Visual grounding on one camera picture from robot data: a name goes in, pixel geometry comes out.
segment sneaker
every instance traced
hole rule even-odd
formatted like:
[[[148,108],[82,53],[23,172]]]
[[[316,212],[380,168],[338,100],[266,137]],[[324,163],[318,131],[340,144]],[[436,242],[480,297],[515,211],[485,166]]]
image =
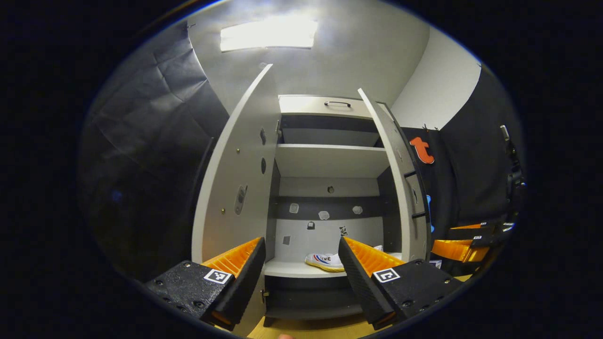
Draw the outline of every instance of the sneaker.
[[[306,264],[316,266],[327,272],[343,272],[344,268],[339,259],[339,254],[308,254]]]

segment cabinet door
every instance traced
hole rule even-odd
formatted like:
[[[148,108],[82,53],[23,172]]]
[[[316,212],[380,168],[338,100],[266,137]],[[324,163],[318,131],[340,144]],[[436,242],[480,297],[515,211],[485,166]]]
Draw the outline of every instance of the cabinet door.
[[[266,66],[247,89],[220,134],[199,192],[191,258],[199,264],[259,236],[266,236],[268,200],[280,119],[279,99]],[[266,309],[264,273],[241,323],[246,336]]]
[[[402,260],[427,259],[429,233],[426,223],[423,217],[421,217],[422,222],[418,218],[412,218],[412,215],[417,213],[417,209],[421,209],[423,206],[423,194],[418,185],[415,188],[411,182],[404,178],[405,173],[415,171],[408,147],[405,145],[405,141],[392,117],[385,113],[362,89],[358,89],[358,93],[367,105],[375,125],[377,125],[387,158],[390,161],[400,208]]]

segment hole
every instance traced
hole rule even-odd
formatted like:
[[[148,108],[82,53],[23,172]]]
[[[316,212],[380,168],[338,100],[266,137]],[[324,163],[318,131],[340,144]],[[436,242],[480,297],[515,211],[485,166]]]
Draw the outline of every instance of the hole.
[[[262,145],[266,144],[266,133],[264,133],[264,128],[260,130],[260,138],[262,139]]]

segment drawer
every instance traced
hole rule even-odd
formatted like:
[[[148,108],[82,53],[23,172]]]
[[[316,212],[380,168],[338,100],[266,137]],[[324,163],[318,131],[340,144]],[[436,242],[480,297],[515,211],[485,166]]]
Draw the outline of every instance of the drawer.
[[[324,103],[328,101],[337,101],[344,104],[330,103],[325,105]],[[368,112],[367,106],[360,99],[313,97],[310,95],[279,95],[279,104],[280,112],[284,115],[330,115],[357,119],[373,119]],[[387,112],[384,104],[378,105]]]

